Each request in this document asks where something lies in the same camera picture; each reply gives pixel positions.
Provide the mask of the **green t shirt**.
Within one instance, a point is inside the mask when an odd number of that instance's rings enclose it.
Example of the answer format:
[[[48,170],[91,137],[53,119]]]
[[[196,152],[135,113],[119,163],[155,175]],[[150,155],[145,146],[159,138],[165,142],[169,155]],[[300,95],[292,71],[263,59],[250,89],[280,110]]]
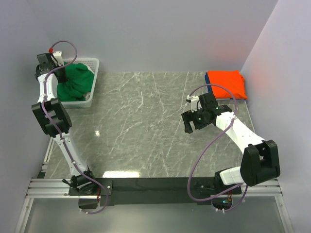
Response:
[[[92,90],[94,72],[82,63],[65,67],[67,82],[57,85],[57,96],[61,101],[86,101]]]

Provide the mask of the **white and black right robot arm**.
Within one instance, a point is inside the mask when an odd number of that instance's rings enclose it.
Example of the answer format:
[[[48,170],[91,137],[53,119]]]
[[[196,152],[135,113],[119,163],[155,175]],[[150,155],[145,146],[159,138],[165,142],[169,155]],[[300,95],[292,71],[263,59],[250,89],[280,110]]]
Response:
[[[213,188],[217,193],[225,193],[233,184],[244,183],[255,186],[280,176],[278,148],[275,141],[264,140],[251,131],[229,106],[219,105],[212,93],[187,96],[187,102],[190,103],[190,110],[182,114],[186,133],[213,124],[242,152],[240,166],[215,174]]]

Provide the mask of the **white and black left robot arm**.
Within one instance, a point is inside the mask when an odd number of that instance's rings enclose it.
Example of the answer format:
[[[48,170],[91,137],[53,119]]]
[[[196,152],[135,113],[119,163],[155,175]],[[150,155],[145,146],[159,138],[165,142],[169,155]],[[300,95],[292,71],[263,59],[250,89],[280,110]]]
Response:
[[[32,112],[44,134],[59,146],[69,166],[69,193],[93,195],[99,186],[73,142],[72,122],[65,108],[74,107],[74,101],[91,100],[95,72],[88,65],[65,62],[59,51],[39,54],[37,59],[35,77],[40,94],[37,103],[32,105]]]

